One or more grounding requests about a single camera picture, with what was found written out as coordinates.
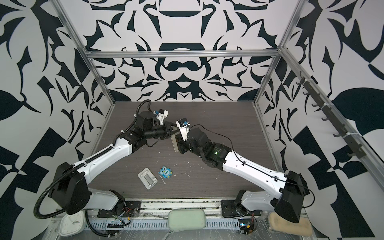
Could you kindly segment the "white remote control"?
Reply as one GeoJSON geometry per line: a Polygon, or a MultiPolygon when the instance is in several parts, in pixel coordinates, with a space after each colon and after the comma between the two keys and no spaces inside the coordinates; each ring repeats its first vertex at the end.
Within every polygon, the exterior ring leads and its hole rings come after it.
{"type": "Polygon", "coordinates": [[[171,136],[171,141],[172,141],[172,144],[173,144],[173,147],[174,147],[174,151],[176,153],[178,153],[180,150],[179,150],[179,140],[180,140],[180,134],[173,134],[171,136]]]}

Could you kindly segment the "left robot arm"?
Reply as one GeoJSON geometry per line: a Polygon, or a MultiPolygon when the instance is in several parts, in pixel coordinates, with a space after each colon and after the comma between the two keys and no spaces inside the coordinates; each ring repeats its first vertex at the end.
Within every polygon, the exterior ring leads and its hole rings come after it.
{"type": "Polygon", "coordinates": [[[149,139],[165,140],[176,134],[177,125],[165,120],[167,114],[163,110],[137,114],[134,122],[106,148],[75,164],[61,164],[48,196],[69,215],[88,209],[120,213],[124,199],[119,193],[91,189],[88,185],[107,168],[146,146],[149,139]]]}

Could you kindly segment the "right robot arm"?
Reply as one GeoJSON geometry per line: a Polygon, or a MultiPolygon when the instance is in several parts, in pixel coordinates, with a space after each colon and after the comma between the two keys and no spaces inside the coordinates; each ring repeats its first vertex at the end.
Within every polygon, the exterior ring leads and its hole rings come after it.
{"type": "Polygon", "coordinates": [[[300,221],[305,196],[310,194],[304,178],[293,171],[277,172],[256,164],[223,144],[212,142],[199,128],[173,137],[173,145],[181,154],[191,152],[208,167],[237,175],[267,192],[263,200],[251,197],[250,191],[240,191],[236,198],[244,214],[271,206],[275,213],[291,223],[300,221]]]}

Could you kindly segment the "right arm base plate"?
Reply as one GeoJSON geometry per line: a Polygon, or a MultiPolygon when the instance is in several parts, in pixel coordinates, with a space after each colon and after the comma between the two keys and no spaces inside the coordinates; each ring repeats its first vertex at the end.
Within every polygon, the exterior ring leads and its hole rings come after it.
{"type": "Polygon", "coordinates": [[[243,216],[236,209],[234,200],[221,200],[221,214],[224,218],[239,218],[243,216]]]}

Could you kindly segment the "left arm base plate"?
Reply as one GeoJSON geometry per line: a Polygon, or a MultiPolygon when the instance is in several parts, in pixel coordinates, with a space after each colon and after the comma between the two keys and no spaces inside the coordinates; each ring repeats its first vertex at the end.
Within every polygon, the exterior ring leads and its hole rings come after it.
{"type": "Polygon", "coordinates": [[[98,218],[112,218],[120,216],[121,218],[132,217],[141,210],[141,201],[119,201],[112,210],[99,210],[98,218]]]}

